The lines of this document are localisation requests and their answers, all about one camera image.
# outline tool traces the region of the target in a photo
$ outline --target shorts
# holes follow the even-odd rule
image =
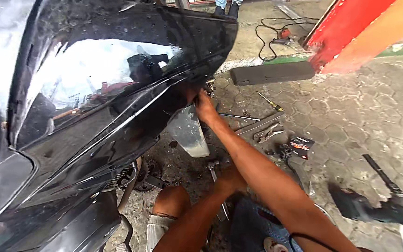
[[[146,252],[152,252],[165,232],[176,219],[151,215],[147,225],[147,248]]]

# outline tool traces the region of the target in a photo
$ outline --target metal rod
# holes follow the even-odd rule
[[[236,115],[222,114],[222,113],[219,113],[219,115],[221,115],[221,116],[227,116],[227,117],[238,117],[238,118],[249,119],[249,120],[258,121],[258,122],[260,121],[260,119],[258,119],[258,118],[253,118],[253,117],[243,117],[243,116],[236,116]]]
[[[256,129],[256,128],[262,126],[262,125],[270,123],[270,122],[282,117],[283,115],[284,115],[283,112],[277,112],[276,114],[273,114],[273,115],[271,115],[269,117],[266,117],[266,118],[262,119],[260,122],[255,122],[252,125],[248,125],[248,126],[242,128],[242,129],[238,129],[238,130],[234,131],[234,133],[236,133],[237,135],[247,133],[247,132],[249,132],[251,130],[254,130],[254,129]]]
[[[385,182],[386,187],[388,187],[388,189],[392,193],[396,195],[403,195],[403,192],[399,188],[399,186],[396,185],[391,179],[389,179],[389,177],[385,174],[385,172],[383,172],[383,170],[379,167],[379,165],[374,161],[374,159],[372,159],[372,157],[369,154],[363,154],[362,156],[366,159],[368,164],[377,172],[379,177]]]
[[[294,10],[290,9],[281,0],[275,0],[274,4],[280,11],[286,14],[289,18],[293,19],[295,23],[305,22],[303,20],[300,20],[299,18],[301,18],[301,16],[298,15],[298,13],[296,13]],[[303,28],[306,32],[310,32],[312,30],[309,24],[299,24],[299,26],[301,26],[301,28]]]

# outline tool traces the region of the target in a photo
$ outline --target wrench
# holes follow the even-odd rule
[[[220,164],[220,162],[218,160],[208,163],[208,169],[211,172],[211,176],[212,176],[212,179],[214,180],[214,182],[217,181],[217,175],[216,175],[214,169],[218,164]],[[217,218],[219,218],[219,221],[229,220],[229,213],[228,213],[228,208],[227,208],[226,202],[222,203],[222,209],[217,214]]]

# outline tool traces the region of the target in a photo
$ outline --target black cable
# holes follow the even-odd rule
[[[311,237],[311,236],[309,236],[309,235],[307,235],[307,234],[300,234],[300,233],[293,233],[293,234],[290,235],[289,243],[290,243],[290,247],[292,248],[292,251],[293,251],[293,252],[296,251],[295,248],[294,248],[294,246],[293,246],[293,237],[294,237],[294,236],[301,237],[301,238],[305,238],[305,239],[307,239],[307,240],[313,241],[313,242],[315,242],[315,243],[317,243],[317,244],[320,244],[321,246],[323,246],[323,247],[329,249],[329,250],[332,251],[332,252],[339,252],[338,250],[332,248],[331,246],[329,246],[329,245],[327,245],[327,244],[325,244],[325,243],[323,243],[323,242],[321,242],[321,241],[319,241],[319,240],[317,240],[317,239],[315,239],[315,238],[313,238],[313,237]]]
[[[255,31],[255,33],[256,33],[256,36],[257,36],[257,37],[262,41],[262,43],[263,43],[263,45],[262,45],[262,47],[261,47],[261,50],[259,51],[259,54],[258,54],[257,56],[258,56],[261,60],[264,60],[264,59],[261,57],[261,53],[262,53],[262,50],[264,49],[264,47],[266,46],[265,41],[264,41],[264,40],[259,36],[259,34],[257,33],[257,28],[258,28],[258,27],[264,26],[264,27],[266,27],[266,28],[268,28],[268,29],[271,29],[271,30],[275,31],[275,32],[276,32],[276,38],[278,39],[278,38],[279,38],[279,31],[282,30],[282,29],[284,29],[284,28],[287,27],[287,26],[300,25],[300,24],[313,24],[313,25],[315,25],[315,23],[311,23],[311,22],[290,23],[290,24],[284,25],[283,27],[281,27],[281,28],[278,29],[278,28],[275,28],[275,27],[272,27],[272,26],[269,26],[269,25],[265,24],[265,23],[264,23],[264,20],[289,20],[289,21],[295,21],[295,20],[299,20],[299,19],[319,20],[318,18],[312,18],[312,17],[300,17],[300,18],[284,18],[284,17],[273,18],[273,17],[266,17],[266,18],[262,18],[262,19],[261,19],[261,24],[258,25],[258,26],[256,26],[255,29],[254,29],[254,31]],[[276,54],[276,52],[273,50],[273,48],[271,47],[271,41],[268,42],[268,47],[270,48],[270,50],[271,50],[272,53],[274,54],[274,57],[271,58],[271,59],[269,59],[269,60],[274,60],[274,59],[276,59],[277,54]]]

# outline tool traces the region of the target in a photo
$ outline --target shoe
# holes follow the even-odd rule
[[[216,14],[216,15],[225,15],[225,9],[222,9],[220,6],[216,6],[214,14]]]
[[[265,252],[288,252],[288,249],[283,244],[275,242],[271,237],[264,239],[264,249]]]
[[[228,11],[228,16],[235,17],[237,19],[239,15],[239,5],[236,2],[233,2],[230,6],[230,10]]]

